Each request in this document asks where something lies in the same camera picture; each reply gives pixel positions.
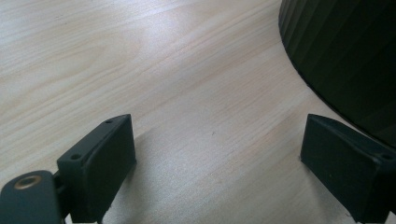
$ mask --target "black ribbed object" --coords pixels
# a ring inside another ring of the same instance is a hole
[[[318,96],[396,148],[396,0],[283,0],[279,30]]]

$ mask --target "ribbed surface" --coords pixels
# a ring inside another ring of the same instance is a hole
[[[396,1],[283,0],[279,30],[307,84],[396,147]]]

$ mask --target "wooden table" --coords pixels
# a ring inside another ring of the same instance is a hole
[[[128,113],[138,164],[104,223],[354,223],[299,160],[308,113],[341,119],[291,65],[280,2],[1,2],[0,185]]]

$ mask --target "light wood surface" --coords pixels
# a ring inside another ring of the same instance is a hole
[[[341,119],[291,65],[279,7],[2,1],[0,186],[129,113],[138,164],[104,223],[354,223],[299,160],[308,113]]]

